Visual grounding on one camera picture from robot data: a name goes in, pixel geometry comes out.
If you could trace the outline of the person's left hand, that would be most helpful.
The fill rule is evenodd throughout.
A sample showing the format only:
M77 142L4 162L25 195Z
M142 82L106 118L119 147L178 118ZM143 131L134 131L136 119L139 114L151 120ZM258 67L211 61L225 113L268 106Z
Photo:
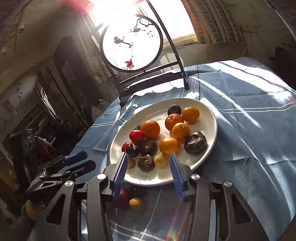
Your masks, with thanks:
M27 200L25 204L26 213L34 221L36 221L39 218L40 214L43 212L44 209L45 209L44 204L36 204L31 202L30 200Z

